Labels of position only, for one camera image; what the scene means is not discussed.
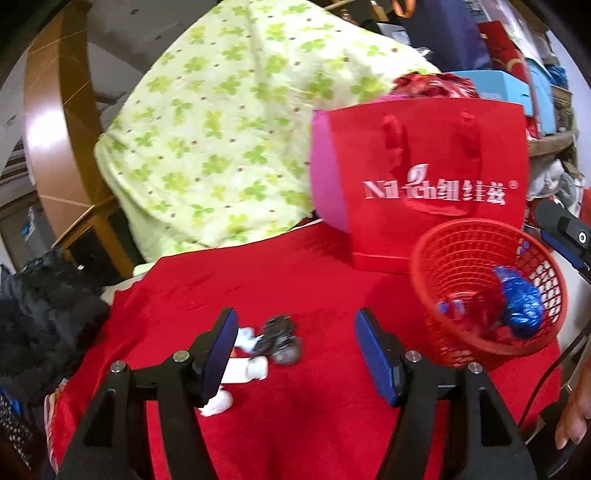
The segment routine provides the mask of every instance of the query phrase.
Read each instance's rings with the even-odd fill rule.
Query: blue plastic wrapper
[[[501,281],[501,290],[506,301],[502,321],[511,328],[515,337],[533,337],[540,329],[544,316],[540,292],[517,270],[495,267],[493,272]]]
[[[559,65],[548,65],[546,68],[552,76],[552,79],[550,80],[552,85],[556,85],[557,87],[562,87],[567,90],[569,89],[569,81],[566,77],[566,70],[564,67]]]

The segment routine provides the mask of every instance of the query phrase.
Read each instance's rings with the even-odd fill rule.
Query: red tablecloth
[[[230,306],[241,326],[291,315],[304,355],[292,367],[270,365],[263,381],[229,385],[232,408],[199,418],[220,479],[373,479],[398,410],[372,385],[353,334],[354,314],[370,307],[406,348],[428,354],[428,345],[423,309],[408,277],[354,270],[348,252],[348,237],[321,223],[243,247],[159,261],[141,282],[117,294],[111,318],[59,398],[53,424],[58,461],[113,361],[132,368],[160,363],[188,348]],[[491,373],[514,417],[557,355],[552,344]],[[559,380],[558,373],[548,380],[532,415],[557,398]],[[428,479],[437,478],[446,420],[441,409]],[[148,424],[156,478],[167,479],[153,404]]]

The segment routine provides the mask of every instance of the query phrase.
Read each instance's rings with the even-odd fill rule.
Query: wooden shelf
[[[578,136],[578,130],[570,130],[563,134],[549,135],[541,140],[529,140],[528,151],[530,158],[554,155],[562,152],[566,148],[569,148]]]

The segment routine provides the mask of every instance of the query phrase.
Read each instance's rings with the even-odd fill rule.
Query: blue gripper pad
[[[204,405],[217,394],[230,354],[234,348],[238,335],[238,315],[236,310],[223,309],[211,330],[211,334],[214,337],[213,345],[203,365],[201,399]]]
[[[366,309],[355,315],[355,336],[369,369],[374,386],[388,405],[395,406],[398,398],[394,368],[380,341],[382,330],[377,321]]]

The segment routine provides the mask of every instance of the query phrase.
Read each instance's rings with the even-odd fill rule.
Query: blue box
[[[530,86],[513,75],[500,70],[468,70],[451,73],[470,79],[481,98],[519,103],[523,105],[526,116],[534,116]]]
[[[554,102],[552,101],[551,76],[534,60],[527,59],[530,68],[531,79],[535,88],[535,99],[538,100],[540,111],[540,125],[544,135],[556,133],[556,117],[554,116]]]

